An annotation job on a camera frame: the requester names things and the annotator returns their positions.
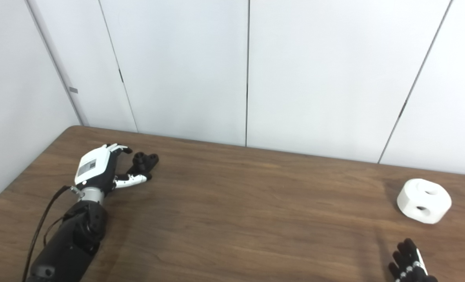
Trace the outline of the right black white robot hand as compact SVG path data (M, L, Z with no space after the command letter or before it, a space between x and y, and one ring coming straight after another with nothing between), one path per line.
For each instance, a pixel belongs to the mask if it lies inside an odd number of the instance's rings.
M399 242L392 258L388 269L394 282L438 282L438 278L428 274L421 252L412 239Z

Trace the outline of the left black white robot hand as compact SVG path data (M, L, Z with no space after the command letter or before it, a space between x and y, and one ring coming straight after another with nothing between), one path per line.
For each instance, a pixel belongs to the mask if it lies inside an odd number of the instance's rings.
M132 187L152 179L151 171L159 162L157 154L134 154L132 166L125 174L116 174L117 160L121 153L133 152L118 143L103 146L86 153L80 160L75 174L75 187L80 190L97 188L108 195L116 188Z

